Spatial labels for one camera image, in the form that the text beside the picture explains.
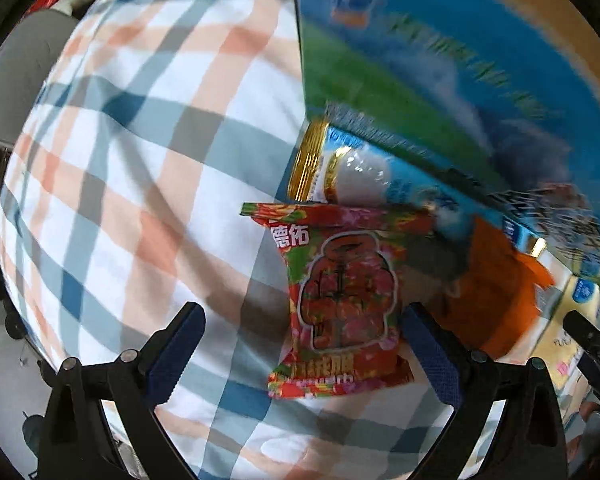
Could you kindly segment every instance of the blue gripper pad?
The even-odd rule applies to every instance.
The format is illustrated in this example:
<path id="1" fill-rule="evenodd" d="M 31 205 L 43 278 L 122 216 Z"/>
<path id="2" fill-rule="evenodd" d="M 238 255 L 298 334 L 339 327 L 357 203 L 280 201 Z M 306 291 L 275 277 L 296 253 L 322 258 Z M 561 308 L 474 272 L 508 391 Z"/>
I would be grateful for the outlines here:
<path id="1" fill-rule="evenodd" d="M 188 314 L 180 320 L 179 326 L 166 342 L 154 365 L 147 370 L 144 400 L 148 405 L 157 406 L 169 400 L 193 351 L 205 333 L 205 326 L 204 309 L 198 304 L 193 304 Z"/>
<path id="2" fill-rule="evenodd" d="M 460 375 L 446 352 L 410 307 L 402 311 L 401 329 L 440 402 L 457 410 L 462 403 Z"/>

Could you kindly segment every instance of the white plaid cloth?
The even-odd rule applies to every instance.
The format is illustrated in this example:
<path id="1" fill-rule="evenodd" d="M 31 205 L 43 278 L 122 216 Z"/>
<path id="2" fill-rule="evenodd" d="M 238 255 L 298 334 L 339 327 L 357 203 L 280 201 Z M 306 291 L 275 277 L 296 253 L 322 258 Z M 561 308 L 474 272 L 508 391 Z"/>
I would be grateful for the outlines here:
<path id="1" fill-rule="evenodd" d="M 451 413 L 416 383 L 268 397 L 286 273 L 269 233 L 238 213 L 285 199 L 303 119 L 293 0 L 98 0 L 6 172 L 1 264 L 53 366 L 111 361 L 185 302 L 203 305 L 205 335 L 157 410 L 202 480 L 401 478 Z"/>

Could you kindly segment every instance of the plaid cushion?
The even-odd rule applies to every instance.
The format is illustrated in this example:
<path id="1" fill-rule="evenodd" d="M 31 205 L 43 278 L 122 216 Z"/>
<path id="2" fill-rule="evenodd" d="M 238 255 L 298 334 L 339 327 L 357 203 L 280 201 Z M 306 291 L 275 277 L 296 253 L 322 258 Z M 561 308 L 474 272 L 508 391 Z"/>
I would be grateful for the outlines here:
<path id="1" fill-rule="evenodd" d="M 205 336 L 157 410 L 202 480 L 400 478 L 451 413 L 427 384 L 267 396 L 286 274 L 271 236 L 238 213 L 284 200 L 303 119 L 293 0 L 98 0 L 6 173 L 0 262 L 56 368 L 110 361 L 186 301 L 204 306 Z"/>

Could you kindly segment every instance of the wrapped candy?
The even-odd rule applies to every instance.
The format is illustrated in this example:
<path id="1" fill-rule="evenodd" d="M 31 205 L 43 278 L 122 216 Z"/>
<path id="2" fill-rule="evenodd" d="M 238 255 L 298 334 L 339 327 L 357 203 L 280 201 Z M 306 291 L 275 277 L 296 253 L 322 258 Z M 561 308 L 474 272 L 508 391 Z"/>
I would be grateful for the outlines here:
<path id="1" fill-rule="evenodd" d="M 289 279 L 292 348 L 272 397 L 333 396 L 413 380 L 398 356 L 400 273 L 409 238 L 433 218 L 406 208 L 246 203 L 269 228 Z"/>

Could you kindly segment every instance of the gold foil wrapper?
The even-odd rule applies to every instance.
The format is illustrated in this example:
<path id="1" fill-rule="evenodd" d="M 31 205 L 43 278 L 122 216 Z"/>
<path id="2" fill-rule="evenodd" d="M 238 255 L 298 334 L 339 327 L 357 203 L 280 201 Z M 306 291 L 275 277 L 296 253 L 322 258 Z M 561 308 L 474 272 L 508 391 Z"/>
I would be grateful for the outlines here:
<path id="1" fill-rule="evenodd" d="M 313 120 L 304 133 L 296 161 L 286 190 L 289 200 L 306 202 L 309 200 L 315 173 L 320 166 L 320 154 L 327 136 L 328 121 Z"/>
<path id="2" fill-rule="evenodd" d="M 338 194 L 336 192 L 336 181 L 338 177 L 338 166 L 342 159 L 351 151 L 349 146 L 338 148 L 329 158 L 326 171 L 324 172 L 324 196 L 327 202 L 338 203 Z"/>

